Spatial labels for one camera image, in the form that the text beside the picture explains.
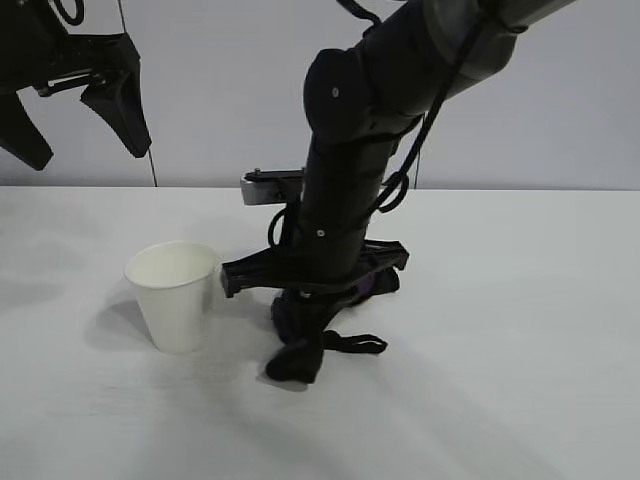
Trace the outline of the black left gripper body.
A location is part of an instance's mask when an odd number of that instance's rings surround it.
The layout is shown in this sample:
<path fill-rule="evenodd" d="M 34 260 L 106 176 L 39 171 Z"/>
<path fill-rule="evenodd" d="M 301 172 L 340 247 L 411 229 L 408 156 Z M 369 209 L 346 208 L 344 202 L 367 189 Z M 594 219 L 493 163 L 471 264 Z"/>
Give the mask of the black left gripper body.
<path fill-rule="evenodd" d="M 71 34 L 85 19 L 83 1 L 69 10 L 62 1 L 1 3 L 1 93 L 33 87 L 42 96 L 88 85 L 110 71 L 140 71 L 130 36 Z"/>

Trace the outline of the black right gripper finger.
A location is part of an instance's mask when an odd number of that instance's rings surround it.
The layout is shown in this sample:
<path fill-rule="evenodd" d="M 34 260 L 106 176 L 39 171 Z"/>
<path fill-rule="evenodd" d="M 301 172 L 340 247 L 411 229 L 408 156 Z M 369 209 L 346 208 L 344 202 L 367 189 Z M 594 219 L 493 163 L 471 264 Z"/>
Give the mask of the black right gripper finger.
<path fill-rule="evenodd" d="M 346 291 L 323 295 L 319 303 L 333 313 L 338 313 L 345 308 L 353 308 L 373 296 L 375 283 L 374 277 L 366 277 Z"/>
<path fill-rule="evenodd" d="M 273 301 L 273 326 L 281 341 L 319 336 L 321 306 L 297 291 L 283 290 Z"/>

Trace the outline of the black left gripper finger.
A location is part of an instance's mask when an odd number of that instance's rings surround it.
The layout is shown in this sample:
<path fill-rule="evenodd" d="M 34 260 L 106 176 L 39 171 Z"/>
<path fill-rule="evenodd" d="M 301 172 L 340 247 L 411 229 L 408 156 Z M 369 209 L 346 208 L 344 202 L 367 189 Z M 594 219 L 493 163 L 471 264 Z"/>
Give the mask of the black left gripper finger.
<path fill-rule="evenodd" d="M 115 132 L 135 158 L 144 157 L 151 137 L 144 117 L 140 71 L 110 71 L 96 76 L 80 100 Z"/>
<path fill-rule="evenodd" d="M 31 121 L 16 93 L 1 96 L 1 147 L 36 171 L 42 171 L 53 152 Z"/>

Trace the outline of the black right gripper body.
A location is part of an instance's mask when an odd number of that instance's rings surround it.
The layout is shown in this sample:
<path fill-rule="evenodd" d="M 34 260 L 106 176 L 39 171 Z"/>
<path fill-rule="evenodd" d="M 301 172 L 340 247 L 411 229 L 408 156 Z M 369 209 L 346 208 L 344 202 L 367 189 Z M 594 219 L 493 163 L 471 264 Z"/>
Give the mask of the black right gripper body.
<path fill-rule="evenodd" d="M 268 248 L 222 264 L 221 286 L 228 298 L 251 288 L 340 293 L 389 268 L 402 270 L 409 259 L 398 241 L 366 239 L 364 222 L 343 231 L 316 229 L 308 236 L 284 224 L 278 240 L 276 224 L 269 224 Z"/>

